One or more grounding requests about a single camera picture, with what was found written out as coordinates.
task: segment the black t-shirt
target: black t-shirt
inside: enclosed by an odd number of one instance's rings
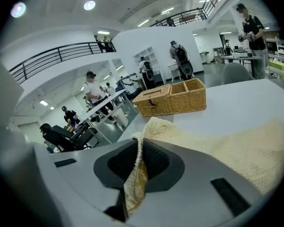
[[[243,30],[245,33],[253,32],[256,35],[259,32],[259,29],[264,29],[260,20],[256,16],[249,16],[249,20],[244,19],[243,21]],[[263,38],[258,38],[254,42],[249,42],[249,47],[251,50],[258,51],[264,50],[266,48]]]
[[[76,115],[77,113],[73,110],[68,110],[66,113],[65,113],[65,116],[64,116],[64,119],[65,121],[67,122],[68,119],[71,120],[71,123],[72,124],[75,124],[76,121],[78,120],[74,120],[74,116]]]

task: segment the ceiling light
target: ceiling light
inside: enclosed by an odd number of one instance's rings
[[[120,70],[124,65],[120,66],[119,68],[117,68],[117,70]]]
[[[147,23],[148,21],[149,21],[149,19],[145,20],[144,22],[140,23],[140,24],[138,25],[138,27],[142,26],[143,24]]]
[[[167,9],[167,10],[164,10],[164,11],[161,12],[161,14],[167,13],[168,11],[171,11],[171,10],[173,10],[173,9],[174,9],[174,8],[169,8],[169,9]]]
[[[84,4],[85,10],[92,10],[95,7],[96,3],[94,1],[88,1]]]
[[[46,101],[44,101],[44,100],[41,100],[40,103],[41,103],[42,105],[44,105],[44,106],[48,106],[48,103],[47,103]]]
[[[98,31],[98,34],[109,35],[109,32],[107,32],[107,31]]]
[[[13,17],[20,17],[21,15],[24,14],[25,10],[26,10],[25,4],[23,2],[19,2],[15,4],[15,6],[10,11],[10,14]]]

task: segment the balcony railing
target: balcony railing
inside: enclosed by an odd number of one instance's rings
[[[21,84],[33,75],[62,61],[108,52],[116,52],[111,42],[84,42],[63,45],[32,56],[10,69],[9,72]]]
[[[219,1],[220,0],[205,0],[201,8],[177,13],[151,26],[181,26],[198,20],[206,20]]]

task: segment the trash can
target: trash can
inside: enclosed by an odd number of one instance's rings
[[[113,113],[112,116],[114,120],[116,120],[116,122],[123,128],[128,125],[128,119],[121,108],[119,108],[115,113]]]

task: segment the black cap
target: black cap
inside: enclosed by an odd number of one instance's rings
[[[88,71],[87,73],[86,73],[86,77],[87,78],[95,78],[95,73],[94,72],[92,72],[92,71]]]
[[[239,4],[237,5],[237,7],[236,7],[236,10],[237,10],[237,11],[240,11],[240,10],[243,10],[243,9],[246,9],[246,7],[244,6],[243,3],[239,3]]]

